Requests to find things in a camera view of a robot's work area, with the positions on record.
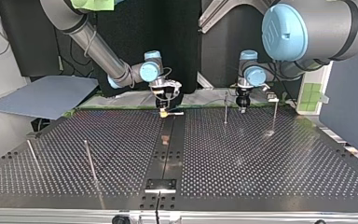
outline metal rod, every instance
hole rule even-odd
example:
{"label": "metal rod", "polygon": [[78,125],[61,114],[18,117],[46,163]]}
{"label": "metal rod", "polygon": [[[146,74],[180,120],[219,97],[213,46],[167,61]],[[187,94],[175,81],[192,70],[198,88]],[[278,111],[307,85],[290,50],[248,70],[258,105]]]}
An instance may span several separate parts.
{"label": "metal rod", "polygon": [[36,154],[34,154],[34,147],[32,146],[32,143],[31,143],[31,140],[27,140],[27,143],[28,143],[28,147],[30,148],[31,150],[31,153],[32,153],[32,157],[34,158],[34,160],[37,161],[37,157],[36,157]]}
{"label": "metal rod", "polygon": [[97,174],[95,173],[95,169],[94,169],[94,162],[92,161],[92,157],[91,157],[89,141],[84,140],[84,147],[86,148],[87,156],[89,157],[89,166],[91,167],[92,176],[94,177],[94,180],[98,181]]}
{"label": "metal rod", "polygon": [[277,114],[278,114],[278,104],[279,104],[279,102],[275,103],[274,120],[277,118]]}
{"label": "metal rod", "polygon": [[225,108],[226,108],[226,112],[225,112],[225,124],[227,124],[227,113],[228,113],[228,92],[226,92],[226,97],[225,97]]}

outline black panel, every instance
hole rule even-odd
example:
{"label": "black panel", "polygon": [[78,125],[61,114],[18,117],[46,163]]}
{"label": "black panel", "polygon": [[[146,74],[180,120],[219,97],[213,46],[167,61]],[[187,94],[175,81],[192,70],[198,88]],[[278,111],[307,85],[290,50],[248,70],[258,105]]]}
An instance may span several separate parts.
{"label": "black panel", "polygon": [[[182,82],[182,91],[196,89],[199,0],[127,0],[113,12],[98,14],[99,33],[121,59],[129,64],[142,63],[145,52],[160,50],[164,65],[173,70],[170,78]],[[106,73],[94,66],[105,96],[130,90],[113,90]],[[145,83],[136,87],[147,89]]]}
{"label": "black panel", "polygon": [[[203,10],[211,0],[202,0]],[[201,73],[215,86],[236,82],[241,51],[258,51],[261,63],[269,62],[261,38],[263,15],[254,7],[233,8],[207,34],[202,36]]]}
{"label": "black panel", "polygon": [[54,28],[39,0],[0,0],[0,14],[23,77],[60,73]]}

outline metal plate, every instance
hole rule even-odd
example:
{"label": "metal plate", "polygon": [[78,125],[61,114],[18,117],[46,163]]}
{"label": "metal plate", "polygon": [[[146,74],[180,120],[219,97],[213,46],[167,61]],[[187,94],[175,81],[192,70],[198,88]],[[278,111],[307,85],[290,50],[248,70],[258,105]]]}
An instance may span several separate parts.
{"label": "metal plate", "polygon": [[[0,208],[358,213],[358,160],[309,120],[224,113],[77,112],[34,142],[37,162],[26,146],[0,160]],[[145,194],[162,177],[176,193]]]}
{"label": "metal plate", "polygon": [[[162,142],[163,123],[155,111],[77,112],[34,141],[37,161],[29,149],[1,161],[0,206],[154,209],[155,202],[141,204],[147,203],[145,181],[162,177],[163,168],[148,171],[158,162],[153,155]],[[171,128],[165,128],[167,134]]]}
{"label": "metal plate", "polygon": [[273,113],[231,109],[224,124],[225,109],[187,110],[170,148],[183,150],[183,170],[164,176],[181,179],[165,195],[173,210],[358,212],[358,160],[307,119]]}

